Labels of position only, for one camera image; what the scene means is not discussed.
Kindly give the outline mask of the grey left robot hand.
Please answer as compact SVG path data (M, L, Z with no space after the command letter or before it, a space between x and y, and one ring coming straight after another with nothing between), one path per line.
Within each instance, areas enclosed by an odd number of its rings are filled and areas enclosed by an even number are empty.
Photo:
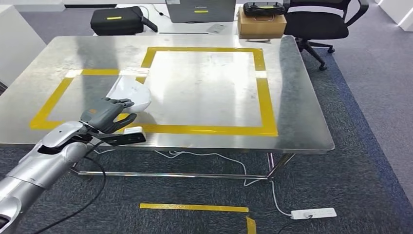
M124 109L134 105L128 98L112 99L102 98L94 102L81 115L80 121L105 134L112 134L117 130L131 124L137 114L129 114L127 117L114 122Z

